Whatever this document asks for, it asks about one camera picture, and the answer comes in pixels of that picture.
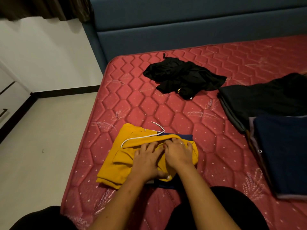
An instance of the white drawstring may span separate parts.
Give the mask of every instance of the white drawstring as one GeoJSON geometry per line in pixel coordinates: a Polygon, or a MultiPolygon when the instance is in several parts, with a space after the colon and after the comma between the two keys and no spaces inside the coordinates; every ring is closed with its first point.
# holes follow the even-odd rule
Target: white drawstring
{"type": "MultiPolygon", "coordinates": [[[[130,139],[140,139],[140,138],[146,138],[146,137],[150,137],[150,136],[160,135],[160,134],[162,134],[163,132],[165,132],[164,128],[163,128],[163,127],[161,127],[161,128],[163,129],[163,131],[160,132],[160,133],[153,134],[153,135],[147,135],[147,136],[141,136],[141,137],[135,137],[135,138],[130,138],[130,139]]],[[[122,145],[121,145],[120,147],[122,148],[122,146],[124,145],[124,143],[127,142],[127,141],[130,140],[130,139],[126,139],[126,140],[122,143],[122,145]]]]}

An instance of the drawer handle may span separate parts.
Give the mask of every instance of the drawer handle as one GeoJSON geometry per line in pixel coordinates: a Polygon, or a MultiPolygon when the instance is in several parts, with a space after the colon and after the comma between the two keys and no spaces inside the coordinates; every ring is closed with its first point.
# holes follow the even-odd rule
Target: drawer handle
{"type": "Polygon", "coordinates": [[[5,112],[7,112],[7,109],[4,109],[4,108],[3,108],[3,111],[2,111],[2,113],[0,114],[0,118],[2,117],[2,115],[4,115],[5,112]]]}

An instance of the yellow hoodie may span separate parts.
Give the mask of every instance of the yellow hoodie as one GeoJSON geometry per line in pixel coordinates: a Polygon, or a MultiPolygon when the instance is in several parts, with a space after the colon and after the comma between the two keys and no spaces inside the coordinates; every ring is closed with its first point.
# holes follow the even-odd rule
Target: yellow hoodie
{"type": "MultiPolygon", "coordinates": [[[[122,126],[119,131],[113,146],[106,157],[101,169],[97,174],[96,182],[101,182],[115,189],[119,189],[121,185],[126,181],[129,173],[131,172],[134,152],[140,149],[144,143],[151,143],[157,141],[158,147],[162,147],[163,142],[167,139],[178,138],[178,135],[157,135],[147,138],[131,139],[124,143],[122,148],[121,144],[130,138],[142,137],[157,134],[157,131],[144,129],[142,127],[135,127],[132,124],[126,123],[122,126]]],[[[181,139],[187,147],[187,140],[181,139]]],[[[198,162],[198,150],[194,141],[190,141],[193,146],[193,164],[196,165],[198,162]]],[[[171,168],[165,161],[165,155],[163,154],[158,162],[158,170],[161,170],[170,175],[169,179],[161,179],[162,181],[168,182],[175,176],[176,171],[171,168]]]]}

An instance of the red quilted mattress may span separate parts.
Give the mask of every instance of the red quilted mattress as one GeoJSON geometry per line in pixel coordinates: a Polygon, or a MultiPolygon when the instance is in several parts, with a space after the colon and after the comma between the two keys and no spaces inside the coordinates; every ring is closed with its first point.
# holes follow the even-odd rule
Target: red quilted mattress
{"type": "MultiPolygon", "coordinates": [[[[292,72],[307,72],[307,35],[166,51],[227,76],[224,85],[264,83],[292,72]]],[[[96,175],[124,123],[151,130],[192,134],[199,151],[197,170],[210,186],[233,187],[248,196],[271,230],[307,229],[307,203],[276,200],[244,135],[221,107],[218,91],[201,91],[185,101],[162,94],[143,76],[162,52],[118,56],[107,66],[63,196],[61,212],[86,229],[116,191],[96,183],[96,175]]],[[[164,229],[180,203],[177,191],[145,188],[129,229],[164,229]]]]}

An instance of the curtain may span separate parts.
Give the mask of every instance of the curtain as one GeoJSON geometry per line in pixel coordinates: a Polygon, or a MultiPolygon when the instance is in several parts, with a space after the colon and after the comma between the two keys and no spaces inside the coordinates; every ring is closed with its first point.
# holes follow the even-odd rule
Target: curtain
{"type": "Polygon", "coordinates": [[[61,21],[78,18],[86,22],[92,11],[89,0],[0,0],[0,17],[10,21],[41,16],[58,17],[61,21]]]}

